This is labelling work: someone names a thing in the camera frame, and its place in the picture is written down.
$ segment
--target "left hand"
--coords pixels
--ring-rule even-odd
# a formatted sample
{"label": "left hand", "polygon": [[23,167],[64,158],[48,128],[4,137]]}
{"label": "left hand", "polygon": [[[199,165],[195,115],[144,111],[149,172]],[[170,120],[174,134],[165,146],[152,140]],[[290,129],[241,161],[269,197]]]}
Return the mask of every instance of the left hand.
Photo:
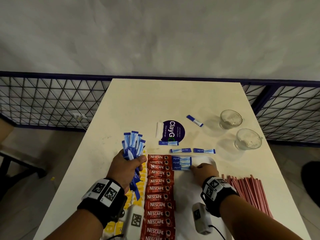
{"label": "left hand", "polygon": [[106,177],[117,181],[117,183],[124,189],[124,193],[127,193],[129,190],[129,184],[134,178],[134,170],[139,167],[139,170],[142,171],[142,164],[147,161],[147,158],[145,155],[142,155],[136,159],[127,161],[123,158],[123,153],[124,151],[122,149],[113,158]]}

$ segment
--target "bundle of sweetener packets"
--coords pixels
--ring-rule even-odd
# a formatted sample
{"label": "bundle of sweetener packets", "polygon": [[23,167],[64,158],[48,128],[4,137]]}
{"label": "bundle of sweetener packets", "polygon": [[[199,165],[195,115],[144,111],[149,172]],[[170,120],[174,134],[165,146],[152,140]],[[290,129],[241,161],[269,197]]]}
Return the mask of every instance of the bundle of sweetener packets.
{"label": "bundle of sweetener packets", "polygon": [[[126,160],[133,160],[141,156],[143,153],[145,143],[146,141],[142,140],[142,135],[139,134],[139,132],[137,131],[131,131],[131,133],[124,133],[124,140],[122,141],[122,147],[124,150],[123,157]],[[140,193],[136,183],[140,181],[141,180],[139,179],[139,169],[136,168],[134,177],[130,182],[130,190],[134,191],[137,200],[140,199]]]}

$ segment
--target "white table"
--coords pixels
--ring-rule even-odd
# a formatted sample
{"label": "white table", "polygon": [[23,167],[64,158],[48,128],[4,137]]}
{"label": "white table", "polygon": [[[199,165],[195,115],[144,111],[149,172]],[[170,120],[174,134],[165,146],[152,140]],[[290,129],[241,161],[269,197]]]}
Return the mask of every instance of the white table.
{"label": "white table", "polygon": [[[218,118],[225,109],[245,118],[240,127],[219,129]],[[189,114],[204,126],[188,120]],[[74,213],[87,189],[106,176],[111,160],[122,148],[124,132],[137,130],[143,134],[149,154],[168,153],[171,147],[159,146],[155,138],[157,122],[166,120],[178,121],[186,130],[179,148],[215,148],[217,154],[208,156],[213,157],[220,173],[237,177],[253,174],[261,179],[274,218],[303,239],[310,239],[266,139],[261,148],[252,151],[239,151],[233,146],[240,128],[263,136],[239,83],[113,79],[34,240],[44,239],[61,225]],[[194,184],[190,172],[175,174],[174,190],[176,239],[220,239],[215,230],[207,236],[195,231],[191,205],[200,200],[200,187]],[[213,219],[213,224],[224,232],[220,220]]]}

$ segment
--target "white wall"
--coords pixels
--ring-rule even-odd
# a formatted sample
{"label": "white wall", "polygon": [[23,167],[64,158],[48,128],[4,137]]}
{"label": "white wall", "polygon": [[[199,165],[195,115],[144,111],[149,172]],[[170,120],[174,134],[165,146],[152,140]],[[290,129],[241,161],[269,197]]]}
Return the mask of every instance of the white wall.
{"label": "white wall", "polygon": [[0,70],[320,80],[320,0],[1,0]]}

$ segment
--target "glass mug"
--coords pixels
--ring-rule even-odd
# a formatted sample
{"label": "glass mug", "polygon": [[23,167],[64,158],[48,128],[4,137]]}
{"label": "glass mug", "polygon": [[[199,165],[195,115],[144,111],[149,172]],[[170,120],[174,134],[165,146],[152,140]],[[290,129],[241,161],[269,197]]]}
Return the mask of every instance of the glass mug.
{"label": "glass mug", "polygon": [[262,137],[247,128],[238,130],[234,145],[240,150],[253,150],[261,147]]}
{"label": "glass mug", "polygon": [[228,130],[238,127],[242,121],[243,118],[238,112],[228,109],[221,112],[219,124],[222,129]]}

